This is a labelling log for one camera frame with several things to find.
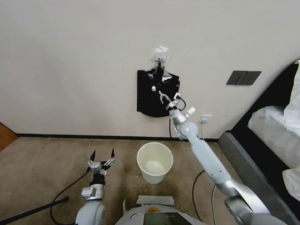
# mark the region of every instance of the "plastic bucket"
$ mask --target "plastic bucket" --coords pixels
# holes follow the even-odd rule
[[[162,143],[150,142],[139,149],[137,164],[145,181],[157,184],[170,171],[173,165],[173,155],[170,149]]]

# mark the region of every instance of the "black bag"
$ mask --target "black bag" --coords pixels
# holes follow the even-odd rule
[[[172,100],[179,90],[179,77],[168,73],[160,64],[150,70],[137,71],[137,111],[150,117],[169,116],[166,104],[160,100],[158,91]]]

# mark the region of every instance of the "display screen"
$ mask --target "display screen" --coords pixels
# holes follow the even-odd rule
[[[155,212],[144,214],[144,225],[191,225],[177,212]]]

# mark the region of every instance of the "black baseboard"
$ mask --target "black baseboard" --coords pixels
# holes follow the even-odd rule
[[[143,141],[181,141],[176,137],[135,137],[135,136],[102,136],[102,135],[69,135],[69,134],[24,134],[17,133],[19,137],[32,138],[84,138],[84,139],[117,139],[117,140],[143,140]],[[206,142],[218,142],[216,138],[206,138]]]

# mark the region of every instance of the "brown carpet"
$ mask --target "brown carpet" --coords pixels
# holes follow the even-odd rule
[[[110,158],[114,148],[116,163],[108,170],[104,204],[106,225],[115,224],[122,216],[122,202],[126,208],[136,206],[138,195],[173,196],[174,207],[197,218],[192,202],[192,186],[202,167],[190,150],[188,142],[165,142],[172,151],[174,164],[165,179],[156,185],[144,181],[136,162],[139,148],[149,141],[63,139],[21,137],[0,152],[0,220],[50,203],[67,185],[75,181],[87,168],[86,161],[96,150],[97,161]],[[217,143],[209,143],[229,173],[240,181],[237,173]],[[69,196],[67,203],[53,208],[61,223],[75,221],[78,210],[85,204],[81,189],[91,181],[87,175],[69,188],[60,198]],[[195,185],[195,203],[202,220],[213,224],[211,194],[213,182],[204,173]],[[225,196],[215,191],[214,203],[217,224],[236,224],[224,205]],[[11,224],[53,224],[49,209]]]

